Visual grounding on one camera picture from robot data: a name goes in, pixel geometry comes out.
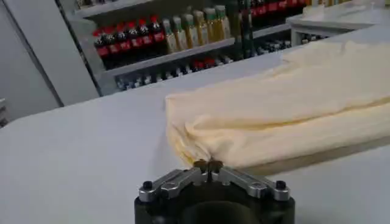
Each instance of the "cola bottle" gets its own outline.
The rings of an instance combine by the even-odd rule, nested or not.
[[[153,52],[153,48],[152,48],[152,45],[153,45],[152,34],[149,31],[149,28],[147,28],[146,22],[144,19],[140,19],[138,23],[140,24],[140,26],[138,28],[138,33],[142,39],[143,55],[146,58],[151,58],[151,57],[155,56],[154,52]]]
[[[135,28],[135,22],[129,22],[126,30],[127,39],[130,41],[132,50],[132,57],[129,58],[131,62],[143,59],[142,54],[142,38],[139,36],[137,29]]]
[[[94,46],[96,48],[97,54],[102,59],[104,67],[108,69],[110,52],[108,51],[108,47],[106,46],[104,37],[102,36],[102,30],[95,30],[93,32],[93,36],[95,38]]]
[[[156,52],[157,55],[166,55],[168,54],[168,48],[165,41],[165,34],[164,30],[161,27],[160,23],[157,21],[157,16],[152,15],[151,16],[151,32],[153,36],[153,49],[154,52]]]
[[[120,46],[116,42],[116,32],[113,27],[104,28],[105,42],[110,51],[108,69],[119,66],[120,61]]]
[[[131,62],[131,43],[127,37],[127,32],[125,31],[125,25],[120,23],[116,26],[116,42],[119,44],[120,53],[120,63],[126,65]]]

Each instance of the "yellow cloth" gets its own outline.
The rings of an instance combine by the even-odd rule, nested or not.
[[[168,141],[190,163],[251,167],[389,136],[389,58],[389,44],[311,43],[266,75],[169,95]]]

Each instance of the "white counter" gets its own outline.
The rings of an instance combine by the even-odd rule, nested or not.
[[[342,33],[367,28],[373,25],[390,26],[390,10],[377,4],[350,1],[333,5],[321,11],[315,8],[313,15],[296,15],[286,20],[291,26],[291,43],[300,45],[301,33],[333,37]]]
[[[327,41],[390,42],[375,26]],[[268,54],[18,119],[0,129],[0,223],[133,223],[144,180],[182,162],[165,137],[164,98],[281,63]],[[273,178],[297,201],[298,223],[387,223],[389,147]]]

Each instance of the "silver metal bracket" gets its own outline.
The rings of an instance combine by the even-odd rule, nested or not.
[[[225,166],[218,170],[204,171],[204,166],[203,172],[200,167],[193,167],[186,171],[173,170],[153,183],[146,181],[139,189],[139,199],[143,202],[154,201],[161,193],[167,199],[175,198],[189,184],[199,186],[202,182],[208,181],[209,174],[211,176],[209,181],[219,181],[223,185],[233,183],[244,189],[251,197],[262,198],[266,194],[272,194],[273,199],[277,201],[287,201],[290,198],[290,189],[284,181],[273,182],[264,177],[253,177]]]

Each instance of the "yellow bottle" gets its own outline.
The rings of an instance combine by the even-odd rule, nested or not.
[[[204,14],[201,11],[195,10],[194,16],[196,19],[197,37],[200,45],[209,43],[207,23],[205,22]]]
[[[207,31],[208,31],[208,41],[214,42],[218,40],[217,34],[215,33],[215,9],[205,8],[204,12],[206,13],[207,20]]]
[[[186,22],[185,35],[188,48],[198,47],[199,39],[197,36],[196,27],[194,26],[194,17],[191,14],[185,14],[183,17]]]
[[[178,45],[180,51],[188,49],[185,31],[182,28],[182,20],[180,19],[180,17],[174,16],[173,22],[176,28],[175,30],[176,44]]]
[[[166,39],[166,43],[168,45],[169,53],[179,51],[177,44],[176,44],[175,35],[172,33],[172,30],[171,30],[171,23],[169,22],[168,19],[163,20],[163,26],[164,26],[164,30],[165,30],[165,39]]]
[[[226,16],[226,8],[224,5],[217,5],[215,7],[218,15],[218,24],[221,33],[221,39],[230,38],[230,23]]]

